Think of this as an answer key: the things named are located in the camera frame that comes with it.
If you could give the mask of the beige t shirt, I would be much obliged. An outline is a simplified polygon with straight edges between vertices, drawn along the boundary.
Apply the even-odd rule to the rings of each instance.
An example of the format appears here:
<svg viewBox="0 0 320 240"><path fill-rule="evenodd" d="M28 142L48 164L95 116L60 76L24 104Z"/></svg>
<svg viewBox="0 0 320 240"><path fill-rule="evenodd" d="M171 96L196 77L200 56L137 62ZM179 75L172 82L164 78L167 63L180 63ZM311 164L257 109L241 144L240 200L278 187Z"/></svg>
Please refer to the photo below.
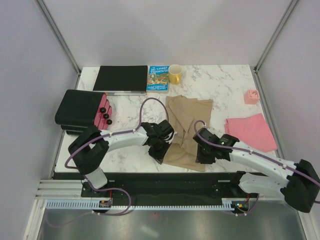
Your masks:
<svg viewBox="0 0 320 240"><path fill-rule="evenodd" d="M166 152L163 163L193 171L204 172L205 165L196 162L198 144L193 140L197 120L210 124L213 100L167 96L169 123L176 134Z"/></svg>

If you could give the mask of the black pink drawer unit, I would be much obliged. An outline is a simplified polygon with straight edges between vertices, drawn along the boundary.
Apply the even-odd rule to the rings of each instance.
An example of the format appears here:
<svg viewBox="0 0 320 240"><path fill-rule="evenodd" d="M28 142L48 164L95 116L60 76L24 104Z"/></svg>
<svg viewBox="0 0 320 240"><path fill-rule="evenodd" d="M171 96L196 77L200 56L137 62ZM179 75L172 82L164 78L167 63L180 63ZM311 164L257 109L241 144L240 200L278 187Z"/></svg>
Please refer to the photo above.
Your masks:
<svg viewBox="0 0 320 240"><path fill-rule="evenodd" d="M112 106L105 93L68 89L54 120L68 135L80 135L91 126L107 130L113 123L112 112Z"/></svg>

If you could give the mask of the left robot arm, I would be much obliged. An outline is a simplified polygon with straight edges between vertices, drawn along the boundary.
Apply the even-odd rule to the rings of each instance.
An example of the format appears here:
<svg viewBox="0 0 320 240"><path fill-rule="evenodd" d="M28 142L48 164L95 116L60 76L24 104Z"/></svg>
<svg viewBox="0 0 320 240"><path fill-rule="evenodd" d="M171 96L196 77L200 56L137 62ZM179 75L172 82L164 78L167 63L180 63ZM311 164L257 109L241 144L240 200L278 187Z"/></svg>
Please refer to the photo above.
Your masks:
<svg viewBox="0 0 320 240"><path fill-rule="evenodd" d="M108 152L131 146L148 146L148 154L162 164L174 133L167 120L160 123L141 122L137 128L118 132L99 130L93 125L71 143L68 152L76 169L91 184L92 191L104 197L109 193L110 185L100 164Z"/></svg>

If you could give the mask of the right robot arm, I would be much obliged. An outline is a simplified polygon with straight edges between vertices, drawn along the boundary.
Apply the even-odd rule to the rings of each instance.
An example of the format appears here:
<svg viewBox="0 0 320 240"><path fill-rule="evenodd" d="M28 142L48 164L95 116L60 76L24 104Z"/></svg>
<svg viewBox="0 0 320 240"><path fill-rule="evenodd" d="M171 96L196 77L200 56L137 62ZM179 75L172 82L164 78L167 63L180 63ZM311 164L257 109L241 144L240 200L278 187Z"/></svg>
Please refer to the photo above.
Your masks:
<svg viewBox="0 0 320 240"><path fill-rule="evenodd" d="M195 133L196 160L201 164L213 164L226 160L245 165L260 175L240 172L229 184L235 197L244 193L282 197L292 208L309 213L320 192L320 178L313 165L304 159L293 162L263 153L229 134L218 137L203 127Z"/></svg>

